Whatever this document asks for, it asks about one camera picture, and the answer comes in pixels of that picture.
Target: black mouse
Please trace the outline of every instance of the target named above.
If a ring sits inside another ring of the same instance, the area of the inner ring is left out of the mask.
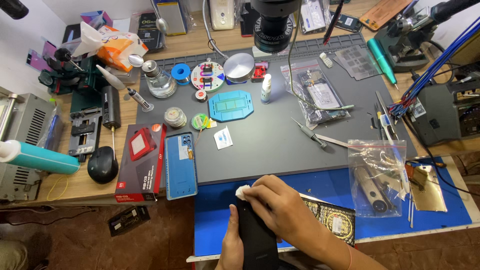
[[[97,148],[88,159],[88,175],[99,184],[112,181],[119,172],[119,164],[110,146]]]

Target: wooden desk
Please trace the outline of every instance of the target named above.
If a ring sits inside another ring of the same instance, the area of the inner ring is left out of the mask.
[[[351,3],[345,4],[343,7],[342,12],[345,14],[350,14],[356,17],[362,16],[365,12],[367,12],[373,5],[375,5],[378,0],[352,0]],[[176,37],[167,37],[167,49],[160,53],[155,54],[147,54],[145,55],[146,60],[156,60],[156,59],[164,59],[164,58],[172,58],[177,56],[187,56],[187,55],[195,55],[200,53],[207,53],[211,50],[207,46],[207,35],[205,32],[203,21],[201,20],[201,14],[199,12],[194,13],[194,18],[197,23],[195,30],[187,35],[176,36]],[[350,32],[346,30],[342,30],[339,28],[334,28],[332,35],[343,35],[349,34]],[[370,29],[364,27],[362,34],[365,40],[369,40],[375,35],[375,32],[371,31]],[[314,34],[314,35],[301,35],[297,37],[297,40],[306,40],[312,38],[323,38],[324,33]],[[216,44],[222,50],[231,50],[231,49],[241,49],[253,46],[253,37],[241,37],[240,36],[240,28],[236,28],[234,30],[227,30],[227,31],[216,31],[212,32],[212,38],[215,39]],[[417,73],[423,73],[426,68],[417,71]],[[448,80],[450,73],[443,74],[438,76],[437,82],[445,82]],[[404,91],[412,84],[412,80],[410,78],[409,73],[404,74],[396,74],[396,78],[398,80],[398,88],[397,90],[394,86],[392,86],[385,76],[383,76],[385,80],[385,84],[387,85],[390,94],[392,95],[394,100],[397,100],[401,97]],[[131,86],[131,88],[139,89],[140,88],[140,81],[138,81],[135,85]],[[137,103],[132,99],[128,101],[123,100],[123,95],[126,94],[126,90],[120,91],[120,106],[121,106],[121,121],[122,127],[115,132],[115,153],[117,155],[118,160],[121,160],[122,153],[123,153],[123,145],[125,143],[125,136],[127,131],[127,126],[129,124],[135,123],[136,112],[137,112]],[[70,105],[71,105],[71,95],[65,96],[58,96],[57,99],[63,102],[62,105],[62,120],[65,123],[68,123],[68,114],[70,112]],[[60,148],[59,151],[61,153],[67,153],[68,150],[68,142],[70,139],[70,131],[71,125],[67,124],[64,130],[64,133],[61,138]],[[425,150],[422,149],[418,141],[410,134],[412,138],[413,144],[415,145],[418,155],[419,156],[426,156],[427,153]],[[100,146],[111,146],[111,134],[110,131],[104,127],[101,127],[101,135],[100,135]],[[431,151],[434,155],[438,156],[445,156],[450,155],[451,153],[457,153],[462,151],[474,151],[480,150],[480,138],[477,139],[470,139],[470,140],[463,140],[463,141],[455,141],[450,143],[445,143],[442,145],[438,145],[431,148]],[[32,202],[24,202],[21,204],[45,204],[51,202],[47,202],[47,194],[55,184],[56,180],[60,178],[61,175],[52,174],[48,176],[41,184],[40,190],[38,193],[38,198],[36,201]],[[90,179],[88,173],[86,171],[86,163],[83,163],[80,170],[68,176],[69,183],[68,188],[65,191],[65,194],[55,202],[57,203],[64,203],[68,201],[78,201],[78,200],[85,200],[85,199],[95,199],[95,198],[103,198],[103,197],[110,197],[113,198],[113,194],[115,193],[115,186],[117,180],[113,180],[112,182],[100,185],[96,184],[95,182]],[[58,197],[65,187],[65,179],[62,179],[55,189],[52,191],[50,198]]]

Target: brown floor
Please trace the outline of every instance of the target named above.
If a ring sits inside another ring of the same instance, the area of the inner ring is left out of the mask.
[[[469,186],[480,192],[480,185]],[[124,235],[110,237],[107,220],[126,206],[101,207],[73,220],[50,226],[0,225],[0,238],[24,241],[32,265],[47,257],[49,270],[187,270],[193,253],[193,198],[167,201],[149,207],[151,220]],[[52,213],[29,211],[6,214],[11,222],[48,222],[84,209]],[[359,244],[390,270],[480,269],[480,228]]]

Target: wire bundle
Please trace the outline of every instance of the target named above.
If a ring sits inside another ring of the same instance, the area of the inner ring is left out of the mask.
[[[390,114],[397,118],[402,117],[408,110],[408,107],[415,103],[417,95],[425,86],[425,84],[435,76],[435,73],[450,59],[450,57],[458,50],[467,40],[469,40],[475,32],[480,29],[480,20],[478,17],[465,31],[463,31],[450,46],[437,58],[433,64],[408,88],[402,95],[400,101],[390,105]]]

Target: red box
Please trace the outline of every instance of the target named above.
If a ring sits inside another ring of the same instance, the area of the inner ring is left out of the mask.
[[[165,124],[133,124],[127,128],[119,179],[117,202],[156,201],[163,168]]]

